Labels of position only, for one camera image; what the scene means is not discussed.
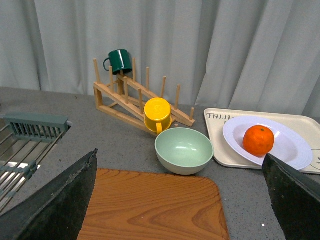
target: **white oval plate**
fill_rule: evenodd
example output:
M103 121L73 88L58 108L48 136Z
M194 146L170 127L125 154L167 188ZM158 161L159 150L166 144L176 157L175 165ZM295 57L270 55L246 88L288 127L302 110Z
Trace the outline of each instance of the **white oval plate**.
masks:
M262 125L272 130L274 145L270 154L296 170L304 169L311 164L313 160L311 147L298 133L278 122L256 116L234 117L223 127L226 142L242 157L260 166L264 162L265 156L256 157L243 148L244 135L254 125Z

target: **wooden dish rack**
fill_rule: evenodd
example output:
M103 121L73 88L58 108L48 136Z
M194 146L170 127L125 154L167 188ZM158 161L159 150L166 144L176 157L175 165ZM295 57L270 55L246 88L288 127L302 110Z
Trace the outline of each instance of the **wooden dish rack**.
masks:
M96 75L96 82L93 85L96 108L103 113L113 116L127 124L130 124L140 130L143 130L147 133L156 136L157 133L149 130L144 122L144 106L146 102L143 101L143 96L147 97L148 99L163 98L167 77L163 76L161 95L158 96L149 89L149 67L146 67L146 87L142 86L137 82L135 58L132 59L132 78L121 71L119 74L116 75L116 80L114 80L112 66L109 66L110 83L108 84L104 84L101 82L98 62L96 58L93 59L93 63ZM129 96L129 87L135 89L138 92L139 99ZM195 122L193 118L195 108L191 108L190 115L187 115L178 109L180 87L180 84L178 84L176 89L175 104L170 104L172 118L171 124L173 124L174 122L178 122L188 127L191 127ZM113 100L114 103L108 106L104 105L102 94L105 94L108 98ZM113 109L112 107L114 107L115 105L120 105L135 117L129 116L125 113Z

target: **grey countertop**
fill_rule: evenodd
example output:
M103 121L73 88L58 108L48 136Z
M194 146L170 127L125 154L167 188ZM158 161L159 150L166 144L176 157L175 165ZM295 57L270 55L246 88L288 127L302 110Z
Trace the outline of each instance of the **grey countertop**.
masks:
M40 113L67 116L72 122L68 133L16 194L5 212L95 148L98 149L99 168L172 174L158 161L154 147L156 137L98 111L94 96L0 87L0 104L0 115ZM179 106L185 113L189 113L190 108ZM208 136L205 109L195 107L195 123L191 128ZM212 160L196 176L210 178L218 185L232 240L285 239L261 170L224 167ZM319 175L308 176L320 183Z

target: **orange fruit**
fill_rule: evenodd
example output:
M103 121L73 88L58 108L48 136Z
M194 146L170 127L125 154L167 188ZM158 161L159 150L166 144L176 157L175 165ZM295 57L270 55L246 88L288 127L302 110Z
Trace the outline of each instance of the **orange fruit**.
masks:
M244 150L260 158L272 150L275 136L266 126L255 125L245 132L242 143Z

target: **metal dish rack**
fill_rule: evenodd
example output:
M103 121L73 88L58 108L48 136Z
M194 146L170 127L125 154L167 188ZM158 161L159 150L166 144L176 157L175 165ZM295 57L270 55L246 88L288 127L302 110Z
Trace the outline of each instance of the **metal dish rack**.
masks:
M0 213L70 128L65 116L16 112L2 120Z

